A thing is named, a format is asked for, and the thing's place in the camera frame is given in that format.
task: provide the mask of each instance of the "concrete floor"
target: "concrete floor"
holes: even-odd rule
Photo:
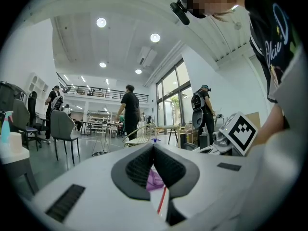
[[[73,134],[79,136],[79,151],[80,157],[78,156],[77,151],[77,142],[73,142],[73,152],[74,152],[74,159],[75,159],[75,166],[80,164],[81,162],[85,161],[88,158],[92,157],[93,147],[94,152],[101,151],[102,145],[100,143],[100,139],[104,145],[104,135],[102,134],[95,134],[92,133],[90,136],[80,135],[80,132],[73,131]],[[158,138],[161,140],[161,143],[168,143],[168,135],[159,135]],[[123,142],[122,138],[113,138],[110,141],[110,152],[114,152],[117,150],[123,149]],[[177,146],[177,142],[175,136],[171,136],[170,145]],[[59,161],[56,159],[55,149],[54,149],[54,142],[52,141],[50,145],[47,143],[42,143],[42,148],[38,149],[38,152],[35,147],[35,142],[32,141],[29,143],[29,151],[30,151],[30,164],[32,167],[32,171],[37,182],[38,188],[41,189],[46,186],[49,182],[54,180],[55,178],[59,177],[60,175],[64,174],[65,172],[69,171],[74,167],[71,155],[71,145],[70,142],[66,142],[66,149],[67,155],[65,154],[64,150],[64,142],[58,141],[57,142],[57,151]],[[17,191],[23,197],[27,199],[31,199],[33,197],[28,184],[24,176],[21,176],[17,179],[13,180]]]

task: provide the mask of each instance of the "gray chair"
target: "gray chair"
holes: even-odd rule
[[[66,152],[65,141],[71,141],[73,164],[75,164],[74,154],[73,154],[73,141],[77,140],[78,156],[80,157],[78,136],[73,136],[71,134],[73,127],[74,127],[74,122],[69,118],[69,116],[65,112],[58,111],[58,110],[52,111],[51,113],[51,135],[54,139],[54,148],[56,150],[56,157],[58,161],[59,159],[58,159],[56,139],[62,140],[64,142],[64,148],[65,148],[66,155],[67,155],[67,152]]]
[[[37,151],[38,149],[38,130],[32,127],[28,127],[27,123],[30,119],[30,113],[25,106],[25,103],[19,99],[14,99],[13,103],[13,122],[9,119],[10,131],[11,132],[19,132],[22,131],[25,137],[25,142],[27,149],[29,150],[29,141],[35,141]],[[28,134],[33,133],[35,135],[34,138],[29,138]]]

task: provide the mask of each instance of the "air conditioner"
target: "air conditioner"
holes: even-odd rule
[[[156,57],[157,52],[151,50],[149,47],[143,47],[138,56],[138,64],[142,67],[148,67]]]

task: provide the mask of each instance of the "purple cloth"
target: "purple cloth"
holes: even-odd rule
[[[153,191],[164,187],[164,182],[160,178],[159,174],[150,169],[148,183],[146,184],[146,190]]]

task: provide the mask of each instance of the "spray bottle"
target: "spray bottle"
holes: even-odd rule
[[[2,125],[1,130],[1,141],[2,143],[7,143],[10,135],[10,125],[9,125],[9,116],[11,116],[13,111],[7,111],[5,112],[5,118]]]

